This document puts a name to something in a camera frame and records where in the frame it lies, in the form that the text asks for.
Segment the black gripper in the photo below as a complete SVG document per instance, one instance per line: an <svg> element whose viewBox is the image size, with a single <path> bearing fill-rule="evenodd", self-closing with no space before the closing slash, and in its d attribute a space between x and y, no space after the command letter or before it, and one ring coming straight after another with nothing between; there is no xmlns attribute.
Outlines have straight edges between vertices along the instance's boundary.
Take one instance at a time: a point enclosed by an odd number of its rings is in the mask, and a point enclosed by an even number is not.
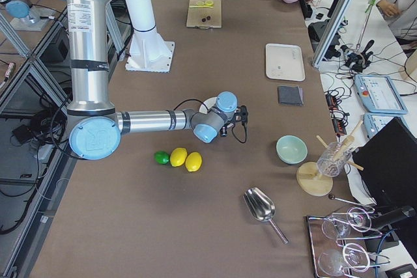
<svg viewBox="0 0 417 278"><path fill-rule="evenodd" d="M227 137L227 128L232 126L236 126L238 123L241 123L244 127L247 126L248 123L248 110L245 105L238 106L235 110L231 120L229 120L225 126L223 126L220 130L221 137Z"/></svg>

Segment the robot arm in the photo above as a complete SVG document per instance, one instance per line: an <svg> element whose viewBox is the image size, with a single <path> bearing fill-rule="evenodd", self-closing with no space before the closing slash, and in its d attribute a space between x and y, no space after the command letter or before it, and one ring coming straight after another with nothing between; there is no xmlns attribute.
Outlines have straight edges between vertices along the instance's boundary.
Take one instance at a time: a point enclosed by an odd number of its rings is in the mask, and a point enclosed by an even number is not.
<svg viewBox="0 0 417 278"><path fill-rule="evenodd" d="M67 7L72 101L66 109L72 151L86 160L112 154L127 133L191 129L204 143L237 122L246 124L248 112L229 91L200 113L180 111L118 112L108 97L109 62L106 10L111 0L65 0ZM134 31L127 70L168 72L175 45L157 31L151 0L125 0Z"/></svg>
<svg viewBox="0 0 417 278"><path fill-rule="evenodd" d="M25 25L34 25L40 21L40 14L31 0L1 0L1 5L10 16Z"/></svg>

